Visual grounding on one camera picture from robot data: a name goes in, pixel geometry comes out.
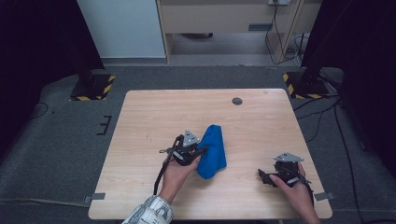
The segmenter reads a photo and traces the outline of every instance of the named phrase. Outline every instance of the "white sleeve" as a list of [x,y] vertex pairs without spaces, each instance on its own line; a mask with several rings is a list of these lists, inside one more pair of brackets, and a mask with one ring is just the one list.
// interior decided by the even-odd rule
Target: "white sleeve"
[[162,197],[152,195],[136,207],[122,224],[169,224],[173,219],[171,205]]

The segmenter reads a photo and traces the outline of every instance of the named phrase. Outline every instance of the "blue cloth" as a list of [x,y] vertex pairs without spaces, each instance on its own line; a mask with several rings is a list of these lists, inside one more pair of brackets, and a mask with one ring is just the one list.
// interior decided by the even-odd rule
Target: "blue cloth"
[[197,172],[203,179],[209,179],[218,170],[227,166],[221,127],[219,125],[212,124],[207,128],[204,137],[198,144],[198,149],[202,147],[207,147],[207,149],[198,163]]

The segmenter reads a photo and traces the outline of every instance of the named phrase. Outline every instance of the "black round hole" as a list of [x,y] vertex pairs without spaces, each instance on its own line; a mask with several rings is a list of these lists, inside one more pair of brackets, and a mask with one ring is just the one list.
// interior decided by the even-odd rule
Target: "black round hole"
[[233,104],[235,105],[241,105],[242,104],[242,99],[239,97],[233,98]]

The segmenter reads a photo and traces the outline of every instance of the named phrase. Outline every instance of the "wooden table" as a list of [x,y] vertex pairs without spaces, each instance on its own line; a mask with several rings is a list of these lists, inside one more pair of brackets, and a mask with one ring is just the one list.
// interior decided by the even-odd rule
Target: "wooden table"
[[[234,97],[243,103],[234,105]],[[172,203],[175,219],[297,218],[257,172],[273,173],[274,156],[285,151],[305,159],[312,190],[323,192],[284,90],[129,91],[95,191],[106,197],[92,201],[90,218],[127,218],[152,194],[165,159],[159,150],[186,129],[202,137],[211,124],[221,126],[228,165],[209,180],[188,177]],[[320,218],[332,215],[327,200],[315,207]]]

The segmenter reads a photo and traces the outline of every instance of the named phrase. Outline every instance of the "white wall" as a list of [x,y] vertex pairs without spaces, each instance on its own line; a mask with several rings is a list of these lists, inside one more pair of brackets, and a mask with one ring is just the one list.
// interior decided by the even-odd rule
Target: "white wall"
[[165,58],[155,0],[78,0],[102,58]]

